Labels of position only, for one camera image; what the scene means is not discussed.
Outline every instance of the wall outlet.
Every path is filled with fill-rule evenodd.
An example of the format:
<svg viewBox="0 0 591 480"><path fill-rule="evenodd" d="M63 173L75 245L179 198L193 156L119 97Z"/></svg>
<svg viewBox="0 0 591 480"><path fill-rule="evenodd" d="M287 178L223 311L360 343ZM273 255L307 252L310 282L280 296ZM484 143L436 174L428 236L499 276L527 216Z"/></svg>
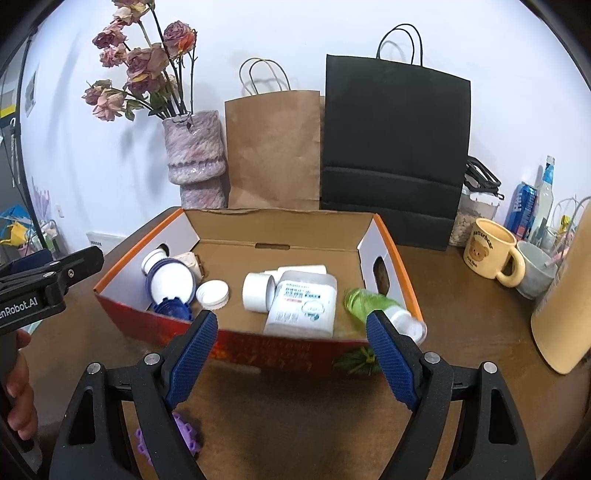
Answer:
<svg viewBox="0 0 591 480"><path fill-rule="evenodd" d="M103 251L103 255L109 253L126 238L121 235L98 232L88 232L86 236L91 245L95 245Z"/></svg>

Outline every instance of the yellow mug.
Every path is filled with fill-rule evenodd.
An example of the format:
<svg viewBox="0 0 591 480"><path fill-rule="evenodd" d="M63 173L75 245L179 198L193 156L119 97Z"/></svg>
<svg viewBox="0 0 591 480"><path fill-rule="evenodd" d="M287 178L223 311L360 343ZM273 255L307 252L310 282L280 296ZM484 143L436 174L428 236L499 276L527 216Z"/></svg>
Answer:
<svg viewBox="0 0 591 480"><path fill-rule="evenodd" d="M464 250L464 262L481 277L496 278L505 287L516 287L525 276L525 260L516 249L517 239L502 225L488 218L479 218ZM513 257L513 272L502 270Z"/></svg>

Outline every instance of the wooden table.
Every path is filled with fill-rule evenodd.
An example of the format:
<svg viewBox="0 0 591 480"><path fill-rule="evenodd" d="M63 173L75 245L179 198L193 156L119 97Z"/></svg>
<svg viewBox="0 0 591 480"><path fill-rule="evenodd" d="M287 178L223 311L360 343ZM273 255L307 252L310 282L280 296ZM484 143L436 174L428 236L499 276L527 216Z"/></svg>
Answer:
<svg viewBox="0 0 591 480"><path fill-rule="evenodd" d="M106 271L164 212L106 257ZM493 361L525 425L538 475L556 461L578 428L589 396L589 364L569 375L552 371L532 341L532 302L514 289L471 272L461 252L400 248L427 322L423 350L448 363L476 367ZM100 274L72 288L67 310L46 320L25 349L49 444L86 366L136 363L149 345L125 339L95 300ZM452 405L430 478L439 479L452 448L459 404ZM199 465L210 480L367 480L379 478L409 419L382 376L313 380L301 375L208 361L179 412L203 432ZM131 434L137 428L125 405ZM143 457L146 479L156 475Z"/></svg>

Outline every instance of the ceramic cup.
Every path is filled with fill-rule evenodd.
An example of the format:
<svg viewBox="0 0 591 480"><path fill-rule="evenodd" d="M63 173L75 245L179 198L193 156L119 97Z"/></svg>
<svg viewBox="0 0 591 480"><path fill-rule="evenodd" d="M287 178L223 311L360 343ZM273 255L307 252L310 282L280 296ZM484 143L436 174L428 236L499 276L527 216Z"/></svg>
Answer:
<svg viewBox="0 0 591 480"><path fill-rule="evenodd" d="M479 218L466 244L464 262L481 277L496 278L505 287L516 287L525 275L525 261L516 244L515 236L505 227ZM502 270L510 257L514 259L513 272L505 275Z"/></svg>
<svg viewBox="0 0 591 480"><path fill-rule="evenodd" d="M550 257L529 242L517 243L517 250L525 259L525 277L518 285L517 291L526 299L534 300L548 290L558 267L544 267L544 262L550 260Z"/></svg>

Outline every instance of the green bottle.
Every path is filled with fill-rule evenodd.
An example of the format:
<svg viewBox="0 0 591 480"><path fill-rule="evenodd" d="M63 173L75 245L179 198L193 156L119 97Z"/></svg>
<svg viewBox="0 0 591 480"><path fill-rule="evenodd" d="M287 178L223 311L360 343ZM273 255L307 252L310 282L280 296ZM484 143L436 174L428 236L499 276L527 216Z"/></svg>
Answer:
<svg viewBox="0 0 591 480"><path fill-rule="evenodd" d="M349 290L345 294L345 308L363 324L367 323L368 315L374 310L382 310L397 332L409 336L417 345L423 343L427 337L425 322L414 318L396 300L379 293L372 293L364 288Z"/></svg>

